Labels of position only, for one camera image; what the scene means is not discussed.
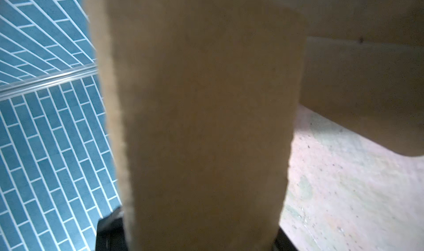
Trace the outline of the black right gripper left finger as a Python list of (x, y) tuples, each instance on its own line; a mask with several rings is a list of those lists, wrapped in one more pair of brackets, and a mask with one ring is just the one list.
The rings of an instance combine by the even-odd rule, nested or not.
[(123, 226), (124, 211), (116, 208), (98, 221), (95, 251), (127, 251)]

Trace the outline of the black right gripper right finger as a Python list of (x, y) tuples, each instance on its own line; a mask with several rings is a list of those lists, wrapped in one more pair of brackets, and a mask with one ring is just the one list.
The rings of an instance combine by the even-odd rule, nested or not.
[(277, 237), (273, 243), (273, 251), (298, 251), (285, 232), (279, 228)]

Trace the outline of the brown cardboard box top sheet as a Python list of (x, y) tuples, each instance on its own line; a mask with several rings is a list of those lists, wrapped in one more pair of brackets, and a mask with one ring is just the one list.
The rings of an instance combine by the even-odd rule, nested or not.
[(272, 251), (304, 106), (402, 156), (372, 248), (424, 248), (424, 0), (84, 0), (128, 251)]

